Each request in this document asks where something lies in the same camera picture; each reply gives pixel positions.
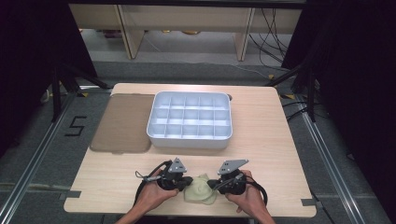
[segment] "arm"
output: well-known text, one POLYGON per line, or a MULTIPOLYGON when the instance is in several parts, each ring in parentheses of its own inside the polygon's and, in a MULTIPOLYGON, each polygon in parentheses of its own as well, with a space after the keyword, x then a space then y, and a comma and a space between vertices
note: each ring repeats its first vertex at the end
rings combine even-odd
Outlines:
MULTIPOLYGON (((158 170, 153 175, 158 175, 160 171, 161 170, 158 170)), ((164 190, 158 186, 156 181, 149 182, 140 192, 136 205, 117 221, 116 224, 134 224, 147 212, 160 206, 164 201, 175 197, 177 194, 178 189, 164 190)))
MULTIPOLYGON (((252 177, 250 171, 242 171, 246 176, 252 177)), ((245 192, 241 195, 226 194, 225 197, 228 201, 236 203, 238 208, 237 213, 244 211, 251 217, 254 217, 261 224, 275 224, 267 207, 262 200, 262 195, 253 186, 247 184, 245 192)))

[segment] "black cable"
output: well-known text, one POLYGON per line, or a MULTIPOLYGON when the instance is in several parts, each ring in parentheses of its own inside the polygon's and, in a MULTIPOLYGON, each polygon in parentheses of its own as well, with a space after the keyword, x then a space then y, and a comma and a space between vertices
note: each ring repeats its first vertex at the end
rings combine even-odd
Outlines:
POLYGON ((275 67, 266 65, 266 64, 262 61, 262 51, 264 51, 265 53, 268 54, 268 56, 274 58, 275 60, 279 61, 280 63, 282 63, 282 61, 281 61, 279 58, 277 58, 274 54, 272 54, 271 52, 269 52, 268 50, 263 49, 263 48, 262 48, 262 45, 260 46, 260 45, 254 40, 253 36, 251 36, 251 35, 249 35, 249 36, 250 36, 251 40, 254 42, 254 44, 255 44, 255 45, 258 47, 258 49, 259 49, 259 59, 260 59, 260 62, 262 63, 262 65, 264 65, 264 66, 267 67, 267 68, 275 69, 275 70, 282 71, 282 72, 288 72, 288 71, 289 71, 289 70, 287 70, 287 69, 275 68, 275 67))
POLYGON ((270 25, 269 21, 267 20, 267 17, 265 16, 265 13, 264 13, 264 10, 263 10, 263 9, 262 9, 262 15, 263 15, 263 17, 264 17, 264 19, 265 19, 265 22, 267 23, 267 26, 268 26, 268 34, 267 34, 267 36, 265 37, 264 42, 266 41, 268 35, 271 34, 271 36, 273 37, 273 39, 275 40, 275 42, 276 42, 276 44, 277 44, 277 48, 276 48, 276 47, 273 47, 273 46, 271 46, 271 47, 273 47, 273 48, 275 48, 275 49, 278 49, 279 52, 280 52, 280 54, 281 54, 282 57, 284 58, 284 57, 285 57, 284 50, 280 47, 280 45, 282 45, 283 47, 285 47, 286 50, 287 50, 288 48, 287 48, 287 47, 279 40, 279 38, 277 37, 277 29, 276 29, 276 9, 273 8, 273 20, 272 20, 272 22, 271 22, 271 25, 270 25))
POLYGON ((314 193, 314 191, 312 191, 311 188, 309 188, 309 191, 311 191, 311 194, 312 194, 312 196, 314 197, 315 201, 316 201, 317 203, 321 203, 323 212, 324 212, 324 213, 326 214, 326 216, 329 218, 330 222, 331 222, 332 224, 335 224, 334 220, 333 220, 332 217, 330 216, 330 214, 329 214, 329 212, 327 211, 326 207, 324 206, 323 202, 320 201, 320 199, 317 197, 317 195, 314 193))
POLYGON ((247 181, 247 184, 250 184, 254 188, 258 189, 262 193, 262 200, 264 201, 265 205, 268 204, 268 194, 267 191, 259 184, 257 183, 256 180, 253 179, 253 177, 246 175, 246 177, 250 178, 253 180, 253 182, 247 181))
POLYGON ((275 16, 276 16, 276 8, 273 8, 274 30, 275 30, 275 37, 276 37, 277 44, 281 44, 285 49, 288 49, 288 47, 286 47, 286 45, 284 45, 284 44, 282 43, 282 41, 280 41, 279 37, 277 37, 277 29, 276 29, 276 20, 275 20, 275 16))
MULTIPOLYGON (((162 166, 167 165, 169 162, 171 162, 171 161, 164 161, 163 163, 161 163, 160 165, 155 167, 155 169, 152 170, 152 172, 148 176, 152 176, 155 172, 157 172, 157 170, 159 170, 162 166)), ((142 182, 139 185, 139 188, 137 188, 136 195, 134 196, 134 205, 136 204, 137 199, 139 198, 140 192, 142 191, 143 187, 146 186, 146 184, 147 184, 147 182, 145 180, 142 180, 142 182)))
POLYGON ((287 116, 288 122, 289 122, 291 119, 297 117, 297 115, 299 115, 300 113, 304 113, 304 112, 306 112, 307 110, 308 110, 308 107, 304 107, 303 109, 301 109, 301 110, 295 112, 294 114, 292 114, 292 115, 290 115, 290 116, 287 116))
MULTIPOLYGON (((262 39, 262 41, 265 41, 265 39, 262 38, 262 34, 259 34, 259 37, 262 39)), ((275 47, 275 46, 270 45, 270 44, 267 43, 267 42, 265 42, 265 44, 266 44, 268 47, 272 48, 272 49, 279 49, 279 48, 277 48, 277 47, 275 47)))
POLYGON ((259 48, 260 51, 263 51, 264 53, 268 54, 268 56, 270 56, 271 58, 277 60, 278 62, 282 63, 283 61, 281 59, 279 59, 278 57, 276 57, 273 53, 271 53, 270 51, 264 49, 262 47, 263 43, 261 45, 259 45, 256 40, 253 38, 253 36, 251 36, 251 34, 249 34, 250 39, 253 41, 253 43, 259 48))

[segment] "cable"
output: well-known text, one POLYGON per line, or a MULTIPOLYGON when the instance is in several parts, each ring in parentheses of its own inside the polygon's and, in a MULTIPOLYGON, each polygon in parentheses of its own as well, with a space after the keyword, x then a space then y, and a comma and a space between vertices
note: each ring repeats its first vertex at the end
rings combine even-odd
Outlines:
POLYGON ((295 112, 294 114, 292 114, 292 115, 290 115, 290 116, 287 116, 287 117, 286 117, 286 118, 287 118, 287 121, 289 122, 291 119, 297 117, 297 115, 299 115, 300 113, 306 112, 307 110, 308 110, 308 107, 304 107, 303 109, 301 109, 301 110, 295 112))
POLYGON ((262 61, 262 51, 265 52, 268 56, 270 56, 270 57, 272 57, 273 59, 277 60, 279 63, 282 63, 282 60, 279 59, 279 58, 277 58, 274 54, 272 54, 272 53, 269 52, 268 50, 264 49, 264 48, 262 47, 262 45, 263 45, 264 43, 262 43, 262 45, 260 46, 260 45, 254 40, 253 36, 249 35, 249 37, 251 38, 251 40, 253 41, 253 43, 254 43, 254 44, 258 47, 258 49, 259 49, 259 59, 260 59, 260 62, 262 63, 262 65, 264 65, 264 66, 267 67, 267 68, 275 69, 275 70, 282 71, 282 72, 288 72, 288 71, 289 71, 289 70, 287 70, 287 69, 275 68, 275 67, 266 65, 266 64, 262 61))
MULTIPOLYGON (((167 165, 171 161, 164 161, 163 163, 159 164, 157 167, 155 167, 154 170, 151 171, 151 173, 148 176, 152 176, 157 170, 159 170, 162 166, 167 165)), ((142 180, 142 182, 139 185, 139 188, 137 188, 136 195, 134 196, 134 205, 137 202, 137 199, 139 198, 140 192, 142 191, 143 187, 145 187, 147 182, 145 180, 142 180)))
POLYGON ((268 34, 267 34, 267 36, 265 37, 265 39, 264 39, 263 41, 266 43, 266 39, 267 39, 268 35, 271 34, 271 36, 273 37, 273 39, 275 40, 275 42, 276 42, 276 44, 277 44, 277 47, 271 46, 271 45, 268 44, 268 43, 266 43, 266 44, 267 44, 268 46, 274 48, 274 49, 278 49, 279 52, 280 52, 280 54, 282 55, 282 58, 284 58, 284 57, 285 57, 284 51, 286 51, 286 50, 288 49, 288 47, 286 47, 286 46, 279 40, 279 38, 278 38, 278 36, 277 36, 277 29, 276 29, 276 9, 273 8, 272 11, 273 11, 273 19, 272 19, 271 25, 270 25, 269 21, 267 20, 267 18, 266 18, 266 16, 265 16, 264 10, 263 10, 263 8, 262 8, 262 15, 263 15, 263 17, 264 17, 264 19, 265 19, 265 22, 267 23, 267 26, 268 26, 268 34))
POLYGON ((253 180, 253 182, 247 181, 247 184, 250 184, 254 188, 258 189, 262 193, 262 200, 264 201, 265 205, 268 204, 268 194, 267 191, 259 184, 257 183, 256 180, 253 179, 253 177, 246 175, 246 177, 250 178, 253 180))

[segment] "white plastic tray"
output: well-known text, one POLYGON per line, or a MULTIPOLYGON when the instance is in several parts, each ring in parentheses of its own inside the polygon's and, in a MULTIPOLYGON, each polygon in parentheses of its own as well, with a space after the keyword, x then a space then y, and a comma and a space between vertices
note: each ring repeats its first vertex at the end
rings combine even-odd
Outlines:
POLYGON ((147 133, 155 147, 226 148, 233 134, 230 98, 222 92, 161 91, 147 133))

